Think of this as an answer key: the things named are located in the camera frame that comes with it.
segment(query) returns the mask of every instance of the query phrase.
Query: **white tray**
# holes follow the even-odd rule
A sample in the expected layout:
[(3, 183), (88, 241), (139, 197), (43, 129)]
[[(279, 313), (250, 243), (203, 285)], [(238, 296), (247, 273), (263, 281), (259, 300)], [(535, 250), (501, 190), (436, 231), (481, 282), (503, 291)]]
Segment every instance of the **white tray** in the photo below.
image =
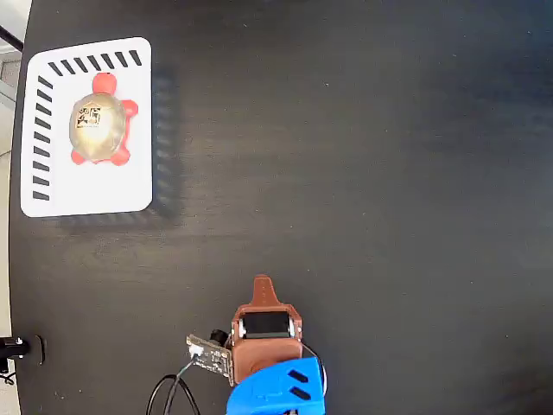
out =
[[(71, 160), (71, 111), (76, 101), (92, 93), (92, 79), (99, 72), (117, 77), (117, 98), (138, 104), (138, 114), (130, 121), (130, 160), (123, 166), (110, 162), (76, 165)], [(45, 217), (145, 209), (152, 201), (151, 141), (151, 47), (147, 40), (102, 41), (36, 54), (29, 62), (25, 86), (22, 211)]]

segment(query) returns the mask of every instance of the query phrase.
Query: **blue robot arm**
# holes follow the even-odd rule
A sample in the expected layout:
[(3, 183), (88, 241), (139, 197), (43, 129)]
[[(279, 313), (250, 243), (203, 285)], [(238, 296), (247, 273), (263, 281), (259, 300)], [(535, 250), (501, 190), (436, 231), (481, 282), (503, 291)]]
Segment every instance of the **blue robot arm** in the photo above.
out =
[(247, 377), (234, 388), (226, 415), (324, 415), (321, 368), (315, 357), (285, 361)]

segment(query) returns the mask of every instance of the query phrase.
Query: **red turtle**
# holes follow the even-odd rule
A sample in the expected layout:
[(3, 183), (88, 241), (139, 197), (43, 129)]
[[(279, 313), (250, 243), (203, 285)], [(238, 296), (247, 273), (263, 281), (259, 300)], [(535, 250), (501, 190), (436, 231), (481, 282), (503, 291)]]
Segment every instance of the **red turtle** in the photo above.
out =
[(112, 73), (98, 73), (92, 81), (92, 94), (75, 103), (69, 124), (75, 164), (88, 160), (122, 166), (129, 161), (126, 144), (130, 119), (137, 115), (138, 105), (130, 99), (115, 98), (116, 88)]

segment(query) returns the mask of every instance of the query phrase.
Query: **turtle leg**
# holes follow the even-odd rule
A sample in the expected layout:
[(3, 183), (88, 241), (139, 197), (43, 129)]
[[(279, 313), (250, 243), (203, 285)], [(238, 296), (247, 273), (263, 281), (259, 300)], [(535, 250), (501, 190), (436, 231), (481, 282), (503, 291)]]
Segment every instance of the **turtle leg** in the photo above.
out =
[(138, 114), (138, 105), (135, 101), (131, 99), (124, 99), (121, 101), (121, 104), (123, 104), (124, 112), (128, 118), (134, 117)]
[(124, 147), (123, 145), (119, 147), (119, 150), (117, 153), (115, 153), (113, 156), (111, 156), (111, 162), (115, 164), (116, 166), (122, 166), (126, 164), (130, 159), (130, 153)]
[(75, 164), (82, 164), (85, 162), (85, 158), (75, 150), (71, 152), (71, 159)]
[(94, 93), (109, 93), (113, 95), (118, 87), (118, 80), (111, 73), (99, 73), (92, 80), (92, 91)]

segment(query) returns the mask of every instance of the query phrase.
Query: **table surface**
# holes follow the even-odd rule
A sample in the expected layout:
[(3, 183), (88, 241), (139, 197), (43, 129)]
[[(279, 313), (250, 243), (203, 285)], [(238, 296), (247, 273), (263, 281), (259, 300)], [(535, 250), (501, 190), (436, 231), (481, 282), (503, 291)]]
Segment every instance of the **table surface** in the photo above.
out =
[[(267, 272), (327, 365), (328, 413), (553, 406), (553, 7), (527, 0), (34, 2), (10, 200), (23, 414), (144, 410)], [(156, 204), (20, 209), (25, 70), (153, 49)], [(223, 378), (187, 373), (204, 415)], [(179, 395), (175, 413), (189, 413)]]

